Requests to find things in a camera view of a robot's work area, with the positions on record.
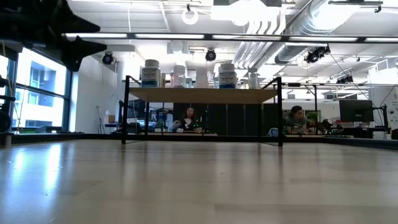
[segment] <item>white bottle cap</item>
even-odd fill
[[[223,63],[220,66],[220,71],[235,71],[235,65],[232,63]]]
[[[206,75],[207,76],[207,69],[206,68],[197,68],[197,75]]]
[[[159,62],[154,59],[145,60],[145,67],[159,67]]]
[[[175,65],[173,68],[174,74],[185,74],[185,66],[183,65]]]

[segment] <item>woman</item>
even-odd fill
[[[286,134],[308,134],[307,120],[304,118],[304,111],[301,106],[294,106],[290,114],[285,118]]]
[[[193,125],[196,122],[195,110],[193,108],[188,108],[184,114],[183,119],[180,121],[174,121],[173,123],[173,130],[177,128],[182,128],[184,131],[194,131],[195,128]]]

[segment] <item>wooden shelf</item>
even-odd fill
[[[277,90],[214,88],[130,88],[130,94],[150,103],[261,104]]]

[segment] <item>wooden floor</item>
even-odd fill
[[[0,149],[0,223],[398,223],[398,152],[81,140]]]

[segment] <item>tripod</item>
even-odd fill
[[[105,129],[104,129],[104,124],[102,123],[101,115],[100,115],[100,107],[97,106],[97,112],[98,112],[98,119],[99,119],[99,125],[98,125],[98,134],[105,134]]]

